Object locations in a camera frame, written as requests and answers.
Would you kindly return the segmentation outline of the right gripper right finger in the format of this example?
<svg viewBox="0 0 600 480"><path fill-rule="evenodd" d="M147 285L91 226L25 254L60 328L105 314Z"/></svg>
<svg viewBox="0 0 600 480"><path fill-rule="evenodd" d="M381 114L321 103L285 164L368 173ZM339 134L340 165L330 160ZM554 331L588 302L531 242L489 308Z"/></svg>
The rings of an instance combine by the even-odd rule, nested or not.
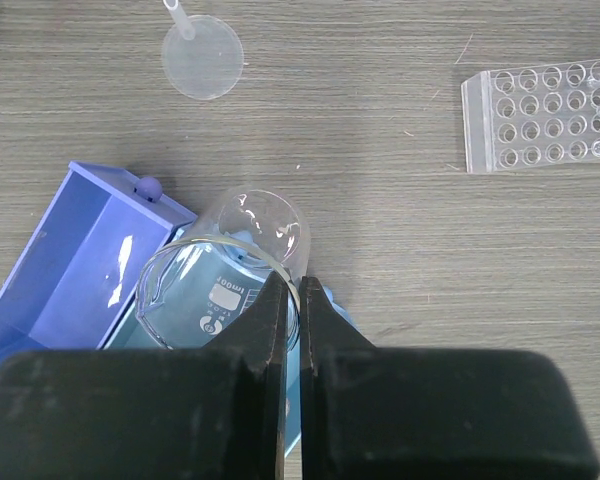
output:
<svg viewBox="0 0 600 480"><path fill-rule="evenodd" d="M379 347L300 286L307 479L596 479L561 370L528 350Z"/></svg>

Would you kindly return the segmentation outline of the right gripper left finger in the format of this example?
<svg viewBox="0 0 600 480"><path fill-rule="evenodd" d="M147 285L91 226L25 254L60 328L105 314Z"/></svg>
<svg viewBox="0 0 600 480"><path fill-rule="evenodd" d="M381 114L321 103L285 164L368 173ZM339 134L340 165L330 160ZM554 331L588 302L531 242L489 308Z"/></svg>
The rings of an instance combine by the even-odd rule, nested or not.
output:
<svg viewBox="0 0 600 480"><path fill-rule="evenodd" d="M272 274L201 348L7 359L0 479L281 478L287 306Z"/></svg>

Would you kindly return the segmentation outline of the small glass beaker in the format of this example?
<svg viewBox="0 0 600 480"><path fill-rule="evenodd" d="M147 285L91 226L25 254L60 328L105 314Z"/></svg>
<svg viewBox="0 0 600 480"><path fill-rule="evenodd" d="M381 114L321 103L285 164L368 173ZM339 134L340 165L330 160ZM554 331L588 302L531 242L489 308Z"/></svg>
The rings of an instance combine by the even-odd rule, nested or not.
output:
<svg viewBox="0 0 600 480"><path fill-rule="evenodd" d="M145 265L136 318L162 347L201 347L254 303L272 272L298 283L310 245L309 224L292 200L264 187L234 187Z"/></svg>

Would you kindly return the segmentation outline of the blue compartment organizer tray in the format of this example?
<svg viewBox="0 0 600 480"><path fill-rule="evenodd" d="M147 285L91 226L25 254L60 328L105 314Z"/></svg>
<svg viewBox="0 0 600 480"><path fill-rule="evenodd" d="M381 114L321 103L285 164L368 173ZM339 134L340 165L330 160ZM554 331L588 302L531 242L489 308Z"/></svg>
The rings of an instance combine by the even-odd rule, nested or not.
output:
<svg viewBox="0 0 600 480"><path fill-rule="evenodd" d="M1 289L0 366L36 351L196 349L157 344L135 304L145 265L197 219L125 170L72 163ZM284 447L302 446L299 294L307 275L293 283L272 274L288 290Z"/></svg>

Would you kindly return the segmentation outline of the clear test tube rack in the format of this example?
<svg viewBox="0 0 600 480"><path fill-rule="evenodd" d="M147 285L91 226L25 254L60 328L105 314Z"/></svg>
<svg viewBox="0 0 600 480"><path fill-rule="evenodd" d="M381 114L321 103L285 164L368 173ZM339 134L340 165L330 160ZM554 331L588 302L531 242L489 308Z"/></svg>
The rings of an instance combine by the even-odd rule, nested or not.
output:
<svg viewBox="0 0 600 480"><path fill-rule="evenodd" d="M600 59L485 70L461 100L470 174L600 161Z"/></svg>

